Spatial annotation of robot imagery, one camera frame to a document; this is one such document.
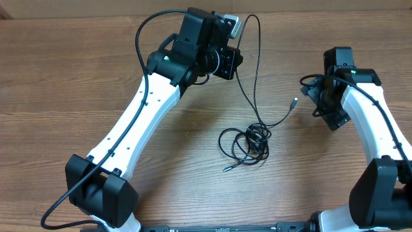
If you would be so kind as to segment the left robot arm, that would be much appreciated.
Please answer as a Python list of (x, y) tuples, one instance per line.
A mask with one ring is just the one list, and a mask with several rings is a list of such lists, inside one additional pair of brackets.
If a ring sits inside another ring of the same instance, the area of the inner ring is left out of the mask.
[(153, 132), (198, 78), (231, 80), (242, 63), (228, 42), (241, 28), (235, 15), (190, 7), (180, 31), (141, 62), (138, 91), (111, 131), (86, 157), (73, 155), (65, 174), (69, 200), (98, 231), (140, 231), (134, 216), (138, 194), (130, 185), (139, 156)]

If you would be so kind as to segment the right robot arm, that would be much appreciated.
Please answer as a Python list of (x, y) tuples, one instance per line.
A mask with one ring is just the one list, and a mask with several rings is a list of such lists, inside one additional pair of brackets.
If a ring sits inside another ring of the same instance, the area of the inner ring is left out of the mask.
[(384, 98), (373, 69), (355, 66), (350, 47), (323, 54), (324, 73), (300, 79), (316, 105), (312, 115), (332, 131), (352, 121), (367, 167), (348, 203), (312, 214), (307, 231), (395, 231), (411, 228), (411, 145)]

